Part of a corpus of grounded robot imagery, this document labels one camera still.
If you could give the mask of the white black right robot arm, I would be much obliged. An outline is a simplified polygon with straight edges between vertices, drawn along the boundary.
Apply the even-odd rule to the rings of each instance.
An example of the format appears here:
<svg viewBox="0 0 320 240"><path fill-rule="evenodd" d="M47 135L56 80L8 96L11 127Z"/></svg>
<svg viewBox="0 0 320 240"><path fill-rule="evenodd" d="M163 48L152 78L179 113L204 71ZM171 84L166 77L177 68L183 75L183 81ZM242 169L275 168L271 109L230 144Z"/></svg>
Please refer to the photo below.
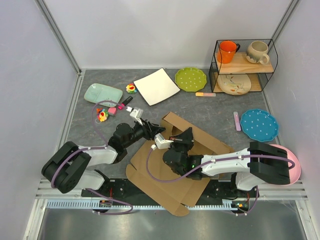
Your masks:
<svg viewBox="0 0 320 240"><path fill-rule="evenodd" d="M296 164L289 159L286 150L259 141L252 141L249 147L220 155L190 155L194 146L192 128L169 138L169 148L163 154L163 162L184 178L202 180L215 175L232 173L235 180L229 184L229 191L235 197L242 196L263 183L289 185L290 170Z"/></svg>

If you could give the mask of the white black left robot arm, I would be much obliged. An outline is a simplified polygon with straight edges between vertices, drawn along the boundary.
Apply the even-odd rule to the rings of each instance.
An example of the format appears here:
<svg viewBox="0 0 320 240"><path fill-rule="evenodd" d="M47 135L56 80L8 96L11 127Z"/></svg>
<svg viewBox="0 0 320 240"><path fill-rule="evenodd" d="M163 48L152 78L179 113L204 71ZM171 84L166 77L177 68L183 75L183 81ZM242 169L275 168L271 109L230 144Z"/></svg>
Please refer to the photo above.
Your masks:
<svg viewBox="0 0 320 240"><path fill-rule="evenodd" d="M154 140L164 127L147 120L118 124L108 143L103 146L84 147L72 141L66 142L42 167L41 174L51 183L52 188L66 194L76 187L90 188L99 197L106 196L110 185L105 176L88 167L100 164L117 164L127 154L127 148L140 139Z"/></svg>

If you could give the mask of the brown cardboard box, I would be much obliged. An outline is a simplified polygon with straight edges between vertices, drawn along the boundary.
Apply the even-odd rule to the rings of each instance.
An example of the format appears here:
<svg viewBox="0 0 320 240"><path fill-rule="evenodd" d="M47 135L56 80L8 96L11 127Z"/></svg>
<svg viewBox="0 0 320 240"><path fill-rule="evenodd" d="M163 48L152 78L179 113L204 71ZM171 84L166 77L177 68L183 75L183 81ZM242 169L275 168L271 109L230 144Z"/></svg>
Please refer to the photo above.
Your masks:
<svg viewBox="0 0 320 240"><path fill-rule="evenodd" d="M190 155L222 155L234 152L231 146L173 112L166 114L160 125L165 128L162 133L165 139L191 127L195 143L188 152ZM163 162L166 150L152 151L153 143L152 140L146 141L131 158L130 164L126 166L126 177L169 213L184 217L189 214L188 208L196 205L210 180L192 180L186 177L178 179L179 175Z"/></svg>

